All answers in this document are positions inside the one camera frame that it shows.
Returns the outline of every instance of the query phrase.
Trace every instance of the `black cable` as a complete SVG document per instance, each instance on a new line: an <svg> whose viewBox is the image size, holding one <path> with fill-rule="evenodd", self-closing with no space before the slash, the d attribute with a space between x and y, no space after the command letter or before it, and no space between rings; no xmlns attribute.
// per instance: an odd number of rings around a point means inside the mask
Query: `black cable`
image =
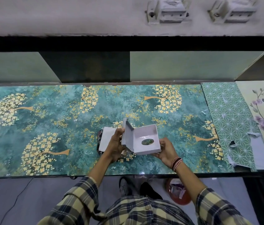
<svg viewBox="0 0 264 225"><path fill-rule="evenodd" d="M32 181L33 178L31 178L31 180L28 182L28 184L26 185L26 187L22 190L22 192L17 196L16 200L15 200L15 203L17 202L18 200L18 197L24 192L24 190L27 188L27 186L29 185L29 183ZM13 204L13 206L5 213L5 215L3 216L1 222L0 222L0 225L3 223L3 220L5 218L5 216L7 215L8 212L10 212L10 210L15 206L15 203Z"/></svg>

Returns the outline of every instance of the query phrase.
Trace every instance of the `wall socket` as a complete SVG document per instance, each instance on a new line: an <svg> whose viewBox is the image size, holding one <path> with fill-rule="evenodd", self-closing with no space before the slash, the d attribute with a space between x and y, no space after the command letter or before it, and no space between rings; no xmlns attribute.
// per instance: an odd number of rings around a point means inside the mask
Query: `wall socket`
<svg viewBox="0 0 264 225"><path fill-rule="evenodd" d="M217 0L209 15L214 23L246 23L256 21L257 0Z"/></svg>
<svg viewBox="0 0 264 225"><path fill-rule="evenodd" d="M179 24L190 21L189 0L150 0L146 11L149 24Z"/></svg>

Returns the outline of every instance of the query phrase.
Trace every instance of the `bracelet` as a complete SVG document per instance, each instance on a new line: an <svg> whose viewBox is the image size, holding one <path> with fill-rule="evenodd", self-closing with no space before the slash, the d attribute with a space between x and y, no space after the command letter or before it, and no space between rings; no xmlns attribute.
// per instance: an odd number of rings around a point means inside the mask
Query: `bracelet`
<svg viewBox="0 0 264 225"><path fill-rule="evenodd" d="M173 171L175 171L175 169L177 168L177 166L178 166L182 161L183 161L182 158L180 158L180 157L176 157L176 158L173 160L172 164L171 164L171 169L172 169Z"/></svg>

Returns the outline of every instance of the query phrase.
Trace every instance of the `hand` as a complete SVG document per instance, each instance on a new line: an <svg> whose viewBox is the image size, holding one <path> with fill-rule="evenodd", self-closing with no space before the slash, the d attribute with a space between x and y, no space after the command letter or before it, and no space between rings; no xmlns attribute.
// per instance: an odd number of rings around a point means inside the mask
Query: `hand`
<svg viewBox="0 0 264 225"><path fill-rule="evenodd" d="M152 155L160 159L167 167L171 168L173 160L178 157L178 154L167 137L159 140L161 145L160 153L153 153Z"/></svg>
<svg viewBox="0 0 264 225"><path fill-rule="evenodd" d="M118 128L115 130L114 135L111 137L110 142L103 153L103 155L107 155L111 159L112 163L121 157L121 153L125 149L121 143L124 131L125 128Z"/></svg>

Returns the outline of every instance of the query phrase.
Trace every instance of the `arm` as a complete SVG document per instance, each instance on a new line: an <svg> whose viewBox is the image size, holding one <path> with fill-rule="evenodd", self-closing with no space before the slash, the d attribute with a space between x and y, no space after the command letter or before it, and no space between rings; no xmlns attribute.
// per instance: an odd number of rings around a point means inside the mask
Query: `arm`
<svg viewBox="0 0 264 225"><path fill-rule="evenodd" d="M160 145L161 153L154 153L153 156L161 159L167 167L171 168L171 164L178 154L167 138L160 139ZM184 162L178 165L175 172L189 192L200 220L209 225L250 224L231 203L222 199L212 189L207 188Z"/></svg>
<svg viewBox="0 0 264 225"><path fill-rule="evenodd" d="M64 196L50 214L44 217L38 225L74 225L89 224L91 215L104 218L105 214L98 210L98 187L108 166L116 161L123 151L121 135L124 128L116 129L106 151L100 157L88 176L83 177Z"/></svg>

